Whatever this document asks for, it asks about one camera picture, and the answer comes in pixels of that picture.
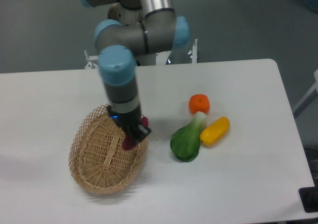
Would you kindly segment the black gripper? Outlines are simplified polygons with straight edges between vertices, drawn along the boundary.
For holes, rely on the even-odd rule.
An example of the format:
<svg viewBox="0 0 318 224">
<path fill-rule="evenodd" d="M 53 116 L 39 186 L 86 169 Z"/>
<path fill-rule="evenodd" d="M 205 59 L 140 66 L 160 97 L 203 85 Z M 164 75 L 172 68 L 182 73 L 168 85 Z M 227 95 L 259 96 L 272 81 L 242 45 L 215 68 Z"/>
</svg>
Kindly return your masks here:
<svg viewBox="0 0 318 224">
<path fill-rule="evenodd" d="M 114 106 L 107 105 L 106 111 L 108 112 L 109 117 L 122 129 L 125 135 L 133 135 L 135 145 L 141 143 L 151 133 L 149 127 L 141 125 L 140 105 L 127 113 L 116 112 Z"/>
</svg>

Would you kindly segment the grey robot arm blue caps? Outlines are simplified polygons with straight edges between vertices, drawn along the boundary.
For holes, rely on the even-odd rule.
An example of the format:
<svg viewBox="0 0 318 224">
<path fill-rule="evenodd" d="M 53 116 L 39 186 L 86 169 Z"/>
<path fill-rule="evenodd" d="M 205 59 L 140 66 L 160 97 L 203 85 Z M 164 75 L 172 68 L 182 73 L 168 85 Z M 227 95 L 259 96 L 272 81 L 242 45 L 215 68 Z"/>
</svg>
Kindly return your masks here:
<svg viewBox="0 0 318 224">
<path fill-rule="evenodd" d="M 81 0 L 87 7 L 113 4 L 114 17 L 100 22 L 94 33 L 98 69 L 110 102 L 107 112 L 125 133 L 123 149 L 131 150 L 151 132 L 138 95 L 135 69 L 139 57 L 185 46 L 189 24 L 177 16 L 172 0 Z"/>
</svg>

